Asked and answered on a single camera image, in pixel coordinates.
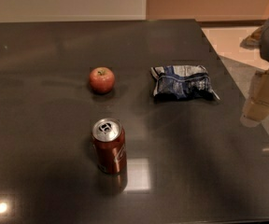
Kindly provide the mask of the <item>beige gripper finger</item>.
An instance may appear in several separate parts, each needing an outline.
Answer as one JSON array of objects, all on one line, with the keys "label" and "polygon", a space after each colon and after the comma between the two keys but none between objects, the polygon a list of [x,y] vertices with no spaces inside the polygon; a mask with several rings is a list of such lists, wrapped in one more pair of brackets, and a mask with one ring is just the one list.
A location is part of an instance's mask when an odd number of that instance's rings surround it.
[{"label": "beige gripper finger", "polygon": [[241,123],[246,127],[256,127],[269,116],[269,69],[256,71],[244,103]]}]

